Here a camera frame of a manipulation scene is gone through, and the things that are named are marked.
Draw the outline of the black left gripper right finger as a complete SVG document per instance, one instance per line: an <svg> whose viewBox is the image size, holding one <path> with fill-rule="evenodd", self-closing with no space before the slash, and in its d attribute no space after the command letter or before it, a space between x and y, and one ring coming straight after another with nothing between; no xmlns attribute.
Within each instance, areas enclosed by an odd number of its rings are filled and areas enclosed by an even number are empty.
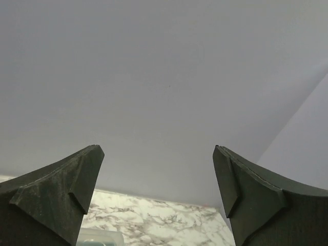
<svg viewBox="0 0 328 246"><path fill-rule="evenodd" d="M327 245L327 190L216 145L213 164L236 245Z"/></svg>

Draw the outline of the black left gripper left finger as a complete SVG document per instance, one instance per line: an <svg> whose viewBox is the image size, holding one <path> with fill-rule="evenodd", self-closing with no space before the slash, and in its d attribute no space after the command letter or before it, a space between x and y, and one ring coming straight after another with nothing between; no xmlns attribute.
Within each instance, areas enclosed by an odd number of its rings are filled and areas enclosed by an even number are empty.
<svg viewBox="0 0 328 246"><path fill-rule="evenodd" d="M1 182L1 245L76 245L104 156L90 145Z"/></svg>

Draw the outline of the clear plastic storage box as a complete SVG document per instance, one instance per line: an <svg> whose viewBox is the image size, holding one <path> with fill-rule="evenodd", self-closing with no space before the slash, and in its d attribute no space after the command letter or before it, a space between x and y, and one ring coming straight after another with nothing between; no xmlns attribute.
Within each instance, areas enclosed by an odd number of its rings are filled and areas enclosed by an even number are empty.
<svg viewBox="0 0 328 246"><path fill-rule="evenodd" d="M121 232L81 228L76 246L125 246Z"/></svg>

